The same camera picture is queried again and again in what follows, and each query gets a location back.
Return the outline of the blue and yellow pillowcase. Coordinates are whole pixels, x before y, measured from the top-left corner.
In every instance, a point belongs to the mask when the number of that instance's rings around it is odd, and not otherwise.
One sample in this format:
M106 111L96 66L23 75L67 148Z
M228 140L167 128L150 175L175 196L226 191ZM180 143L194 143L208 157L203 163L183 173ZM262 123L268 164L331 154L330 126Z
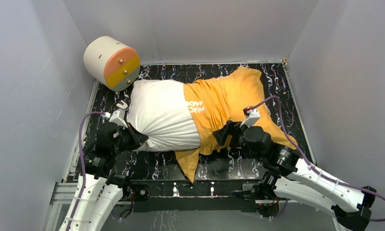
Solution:
M183 86L187 108L194 121L198 140L192 147L176 151L177 162L190 182L194 182L199 156L229 147L219 145L212 135L227 121L245 120L243 109L255 106L265 100L264 87L260 80L261 71L239 67L229 75L200 79Z

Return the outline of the white pillow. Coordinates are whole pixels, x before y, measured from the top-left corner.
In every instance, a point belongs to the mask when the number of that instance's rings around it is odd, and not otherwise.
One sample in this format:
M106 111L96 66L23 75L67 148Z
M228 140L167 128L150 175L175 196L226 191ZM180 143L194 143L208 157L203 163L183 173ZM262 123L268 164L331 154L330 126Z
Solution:
M136 80L126 121L148 137L138 151L196 149L201 139L184 98L184 83Z

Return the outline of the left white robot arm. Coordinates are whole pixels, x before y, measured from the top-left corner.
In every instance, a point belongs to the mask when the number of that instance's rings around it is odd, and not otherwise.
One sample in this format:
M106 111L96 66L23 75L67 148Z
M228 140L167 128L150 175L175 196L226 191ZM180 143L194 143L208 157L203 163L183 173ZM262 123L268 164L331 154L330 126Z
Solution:
M99 231L118 202L130 203L117 216L124 219L134 211L135 202L148 199L146 184L133 183L129 176L111 172L119 154L136 150L147 140L148 136L131 125L119 126L83 149L81 173L61 231Z

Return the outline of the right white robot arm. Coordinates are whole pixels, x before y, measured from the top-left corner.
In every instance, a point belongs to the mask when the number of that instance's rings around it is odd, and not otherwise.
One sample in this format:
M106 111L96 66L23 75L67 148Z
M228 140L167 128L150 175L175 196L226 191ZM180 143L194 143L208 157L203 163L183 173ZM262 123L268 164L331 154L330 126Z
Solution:
M227 144L227 138L231 138L231 147L242 148L258 157L266 170L260 183L244 184L239 197L295 200L329 214L351 231L367 228L375 197L366 190L374 192L373 188L365 186L356 190L341 185L341 180L322 170L314 172L297 150L273 142L261 127L228 121L212 134L219 145Z

